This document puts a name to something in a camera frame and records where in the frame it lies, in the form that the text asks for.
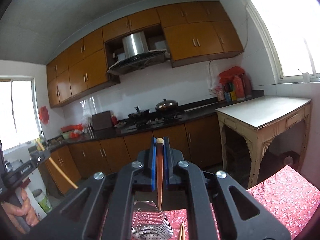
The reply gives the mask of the person's left hand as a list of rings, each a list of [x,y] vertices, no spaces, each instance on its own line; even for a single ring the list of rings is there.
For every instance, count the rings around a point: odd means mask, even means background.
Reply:
[[[23,200],[22,206],[17,207],[13,204],[3,202],[1,203],[5,213],[11,220],[12,224],[15,226],[15,228],[22,234],[26,234],[27,232],[22,228],[22,226],[19,224],[17,219],[15,217],[22,217],[26,216],[26,223],[33,227],[39,223],[39,219],[35,213],[34,208],[32,207],[30,203],[30,199],[24,189],[21,189],[21,198]]]

